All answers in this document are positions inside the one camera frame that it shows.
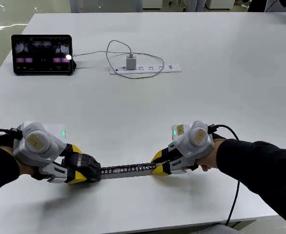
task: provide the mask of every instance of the white table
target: white table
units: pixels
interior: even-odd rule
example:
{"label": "white table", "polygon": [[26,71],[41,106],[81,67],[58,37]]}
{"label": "white table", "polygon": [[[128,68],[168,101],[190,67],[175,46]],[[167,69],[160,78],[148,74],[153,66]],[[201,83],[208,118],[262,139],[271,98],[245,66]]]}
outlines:
{"label": "white table", "polygon": [[[34,15],[24,33],[70,34],[76,54],[119,39],[135,51],[179,63],[183,71],[128,80],[109,75],[104,54],[96,54],[76,59],[86,68],[71,77],[18,77],[9,54],[0,68],[0,128],[25,120],[64,123],[68,139],[103,166],[149,161],[170,143],[172,124],[196,119],[227,124],[244,140],[286,148],[286,15],[43,14]],[[90,187],[25,175],[0,189],[0,234],[115,233],[221,222],[235,187],[217,170]],[[271,215],[276,213],[242,185],[232,220]]]}

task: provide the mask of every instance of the measuring tape blade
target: measuring tape blade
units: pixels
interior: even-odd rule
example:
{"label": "measuring tape blade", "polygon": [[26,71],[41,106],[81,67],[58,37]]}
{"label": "measuring tape blade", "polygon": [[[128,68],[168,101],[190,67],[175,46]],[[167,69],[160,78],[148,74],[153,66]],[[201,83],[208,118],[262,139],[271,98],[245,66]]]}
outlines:
{"label": "measuring tape blade", "polygon": [[156,168],[155,163],[140,163],[114,167],[102,167],[101,179],[114,179],[135,176],[149,176]]}

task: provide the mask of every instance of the person's left hand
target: person's left hand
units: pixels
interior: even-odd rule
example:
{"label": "person's left hand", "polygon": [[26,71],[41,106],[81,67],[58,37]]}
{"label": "person's left hand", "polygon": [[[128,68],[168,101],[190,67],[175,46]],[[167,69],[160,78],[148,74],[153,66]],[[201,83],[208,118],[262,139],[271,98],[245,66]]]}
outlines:
{"label": "person's left hand", "polygon": [[[0,146],[0,149],[3,149],[4,151],[8,152],[11,156],[13,156],[13,149],[8,147],[8,146]],[[20,175],[22,174],[28,174],[28,175],[33,175],[35,173],[35,168],[32,166],[28,166],[25,164],[22,164],[16,160],[18,166],[19,166],[19,171]]]}

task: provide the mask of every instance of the white cable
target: white cable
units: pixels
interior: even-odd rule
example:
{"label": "white cable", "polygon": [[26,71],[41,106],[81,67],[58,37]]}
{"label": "white cable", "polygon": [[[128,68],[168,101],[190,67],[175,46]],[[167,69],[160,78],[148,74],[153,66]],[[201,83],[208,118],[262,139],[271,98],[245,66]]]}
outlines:
{"label": "white cable", "polygon": [[[105,50],[98,50],[98,51],[94,51],[94,52],[89,52],[89,53],[85,53],[85,54],[79,54],[79,55],[75,55],[73,54],[73,57],[78,57],[78,56],[82,56],[82,55],[92,55],[92,54],[96,54],[96,53],[105,53]],[[108,51],[108,53],[112,53],[112,54],[129,54],[129,52],[113,52],[113,51]]]}
{"label": "white cable", "polygon": [[[125,46],[128,47],[129,51],[130,52],[113,52],[113,51],[108,51],[109,49],[109,46],[112,42],[119,42]],[[80,55],[74,55],[73,54],[73,57],[77,57],[77,56],[83,56],[83,55],[91,55],[91,54],[96,54],[96,53],[106,53],[106,59],[107,59],[107,62],[109,64],[109,66],[111,67],[111,69],[114,71],[114,73],[118,76],[121,76],[121,77],[124,77],[124,78],[128,78],[128,79],[145,79],[145,78],[151,78],[151,77],[155,77],[157,76],[163,69],[164,69],[164,60],[161,58],[161,57],[158,57],[158,56],[155,56],[155,55],[150,55],[150,54],[147,54],[147,53],[132,53],[132,50],[130,48],[130,46],[128,46],[126,43],[123,43],[121,41],[118,41],[118,40],[111,40],[109,43],[108,43],[108,46],[107,46],[107,49],[106,51],[104,50],[98,50],[98,51],[94,51],[94,52],[89,52],[89,53],[85,53],[85,54],[80,54]],[[156,58],[156,59],[159,59],[162,61],[162,69],[160,69],[157,73],[151,75],[151,76],[146,76],[146,77],[137,77],[137,78],[133,78],[133,77],[128,77],[128,76],[125,76],[123,74],[120,74],[118,73],[114,67],[112,66],[112,64],[110,63],[109,61],[109,58],[108,58],[108,53],[111,53],[111,54],[135,54],[135,55],[147,55],[147,56],[150,56],[150,57],[153,57],[153,58]]]}

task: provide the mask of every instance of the person's right hand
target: person's right hand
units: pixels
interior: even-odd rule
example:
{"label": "person's right hand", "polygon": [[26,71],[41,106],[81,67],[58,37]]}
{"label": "person's right hand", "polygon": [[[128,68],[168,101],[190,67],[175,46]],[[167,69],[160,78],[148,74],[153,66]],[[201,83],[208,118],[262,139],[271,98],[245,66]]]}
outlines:
{"label": "person's right hand", "polygon": [[207,172],[211,168],[217,168],[216,164],[216,154],[219,146],[225,141],[224,139],[215,139],[214,141],[214,150],[205,157],[196,160],[196,164],[200,165],[204,172]]}

